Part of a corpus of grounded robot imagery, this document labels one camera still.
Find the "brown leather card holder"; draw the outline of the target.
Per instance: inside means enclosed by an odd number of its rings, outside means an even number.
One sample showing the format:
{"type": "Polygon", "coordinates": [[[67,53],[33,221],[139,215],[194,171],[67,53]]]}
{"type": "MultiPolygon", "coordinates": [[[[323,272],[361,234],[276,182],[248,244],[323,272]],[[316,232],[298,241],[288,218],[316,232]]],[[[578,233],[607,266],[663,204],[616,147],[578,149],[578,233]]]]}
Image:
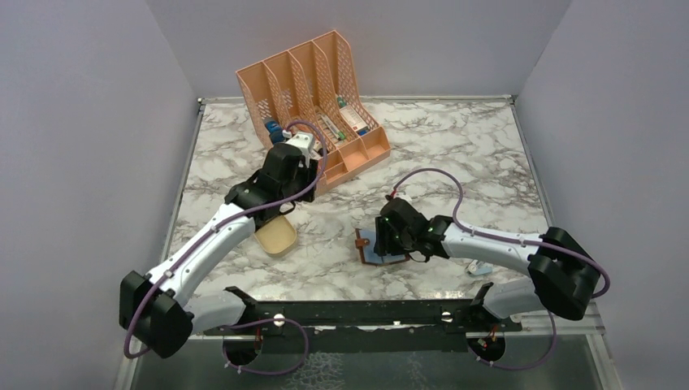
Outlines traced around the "brown leather card holder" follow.
{"type": "Polygon", "coordinates": [[[402,262],[408,262],[411,260],[409,255],[378,255],[374,251],[376,244],[375,231],[356,228],[355,236],[356,239],[354,241],[354,245],[359,253],[359,257],[362,264],[382,267],[402,262]]]}

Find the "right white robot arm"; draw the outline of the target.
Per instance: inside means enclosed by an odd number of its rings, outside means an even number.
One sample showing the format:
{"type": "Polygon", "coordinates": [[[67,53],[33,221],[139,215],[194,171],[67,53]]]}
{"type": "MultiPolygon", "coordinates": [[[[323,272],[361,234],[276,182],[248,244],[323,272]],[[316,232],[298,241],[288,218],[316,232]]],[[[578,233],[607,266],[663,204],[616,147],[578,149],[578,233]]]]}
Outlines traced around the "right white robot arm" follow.
{"type": "Polygon", "coordinates": [[[470,323],[487,331],[514,314],[547,310],[580,320],[604,271],[564,229],[544,234],[479,230],[455,218],[426,218],[406,200],[389,198],[375,218],[374,251],[382,258],[419,252],[432,257],[465,258],[516,271],[522,279],[486,284],[469,308],[470,323]]]}

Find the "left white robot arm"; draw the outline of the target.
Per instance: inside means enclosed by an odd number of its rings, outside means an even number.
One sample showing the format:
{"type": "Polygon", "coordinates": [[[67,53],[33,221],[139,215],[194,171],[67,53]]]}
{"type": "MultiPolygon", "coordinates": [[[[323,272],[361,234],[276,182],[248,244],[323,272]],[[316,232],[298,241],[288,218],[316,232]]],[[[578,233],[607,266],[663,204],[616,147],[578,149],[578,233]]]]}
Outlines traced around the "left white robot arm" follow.
{"type": "Polygon", "coordinates": [[[126,358],[150,350],[169,358],[192,334],[222,325],[239,334],[252,329],[255,312],[237,295],[193,293],[230,251],[278,217],[284,203],[314,200],[323,173],[314,152],[304,136],[274,145],[262,167],[231,187],[191,241],[144,275],[131,271],[122,279],[119,324],[127,332],[126,358]]]}

